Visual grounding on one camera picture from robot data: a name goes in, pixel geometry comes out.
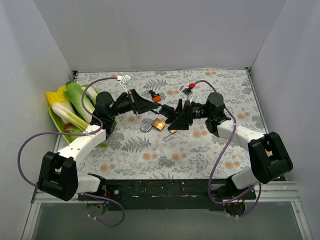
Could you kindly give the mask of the black Kaijing padlock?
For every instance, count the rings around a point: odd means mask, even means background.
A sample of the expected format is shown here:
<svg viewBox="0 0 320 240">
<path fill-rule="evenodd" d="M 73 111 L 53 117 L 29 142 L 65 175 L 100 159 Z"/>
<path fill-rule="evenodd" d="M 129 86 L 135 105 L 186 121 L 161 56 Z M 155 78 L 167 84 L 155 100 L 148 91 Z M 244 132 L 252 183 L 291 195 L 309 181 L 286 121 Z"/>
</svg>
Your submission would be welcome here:
<svg viewBox="0 0 320 240">
<path fill-rule="evenodd" d="M 161 106 L 158 114 L 166 117 L 167 122 L 172 122 L 176 119 L 175 109 L 166 104 Z"/>
</svg>

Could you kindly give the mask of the orange and black padlock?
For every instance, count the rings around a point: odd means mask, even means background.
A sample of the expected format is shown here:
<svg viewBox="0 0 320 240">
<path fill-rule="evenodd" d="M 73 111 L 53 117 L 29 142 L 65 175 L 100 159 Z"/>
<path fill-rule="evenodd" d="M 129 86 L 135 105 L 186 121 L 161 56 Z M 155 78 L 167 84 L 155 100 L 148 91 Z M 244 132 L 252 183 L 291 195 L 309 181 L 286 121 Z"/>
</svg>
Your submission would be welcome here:
<svg viewBox="0 0 320 240">
<path fill-rule="evenodd" d="M 156 103 L 158 103 L 162 100 L 161 96 L 158 93 L 154 92 L 153 90 L 150 90 L 149 94 L 150 94 L 152 100 Z"/>
</svg>

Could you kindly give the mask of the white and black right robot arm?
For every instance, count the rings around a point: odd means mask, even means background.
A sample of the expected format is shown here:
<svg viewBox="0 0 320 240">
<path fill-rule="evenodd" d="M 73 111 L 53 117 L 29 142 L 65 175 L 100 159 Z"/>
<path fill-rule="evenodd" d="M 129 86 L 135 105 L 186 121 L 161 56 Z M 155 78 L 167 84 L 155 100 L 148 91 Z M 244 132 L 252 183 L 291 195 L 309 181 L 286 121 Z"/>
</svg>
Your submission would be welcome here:
<svg viewBox="0 0 320 240">
<path fill-rule="evenodd" d="M 290 172 L 293 163 L 276 132 L 263 134 L 236 125 L 225 114 L 225 108 L 223 96 L 212 92 L 204 104 L 179 100 L 176 108 L 163 105 L 159 112 L 167 118 L 165 122 L 170 131 L 188 130 L 195 119 L 206 119 L 205 125 L 211 134 L 230 140 L 248 151 L 250 167 L 228 177 L 225 185 L 218 187 L 214 193 L 214 196 L 237 199 L 248 187 L 267 184 Z"/>
</svg>

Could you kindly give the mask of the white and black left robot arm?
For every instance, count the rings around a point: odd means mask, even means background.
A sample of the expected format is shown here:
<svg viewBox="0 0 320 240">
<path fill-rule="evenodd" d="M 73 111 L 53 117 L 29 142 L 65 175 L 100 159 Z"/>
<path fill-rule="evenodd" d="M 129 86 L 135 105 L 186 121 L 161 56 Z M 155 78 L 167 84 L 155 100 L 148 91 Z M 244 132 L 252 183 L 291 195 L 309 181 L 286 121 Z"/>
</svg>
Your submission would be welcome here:
<svg viewBox="0 0 320 240">
<path fill-rule="evenodd" d="M 132 111 L 140 115 L 157 109 L 157 103 L 147 100 L 135 89 L 123 92 L 117 99 L 107 91 L 96 96 L 95 110 L 84 136 L 77 137 L 58 152 L 47 152 L 40 168 L 37 188 L 63 201 L 69 201 L 75 194 L 89 193 L 95 200 L 106 196 L 102 178 L 93 174 L 78 172 L 78 166 L 99 144 L 114 131 L 115 117 Z"/>
</svg>

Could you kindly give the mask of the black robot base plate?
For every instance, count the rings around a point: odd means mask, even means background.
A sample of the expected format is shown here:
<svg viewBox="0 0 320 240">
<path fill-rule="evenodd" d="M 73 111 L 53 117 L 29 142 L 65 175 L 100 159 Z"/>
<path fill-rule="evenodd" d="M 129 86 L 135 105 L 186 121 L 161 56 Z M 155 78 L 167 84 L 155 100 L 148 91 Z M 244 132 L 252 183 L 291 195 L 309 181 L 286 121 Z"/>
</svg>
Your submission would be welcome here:
<svg viewBox="0 0 320 240">
<path fill-rule="evenodd" d="M 125 210 L 209 209 L 222 211 L 208 195 L 208 179 L 108 179 L 95 196 L 120 203 Z"/>
</svg>

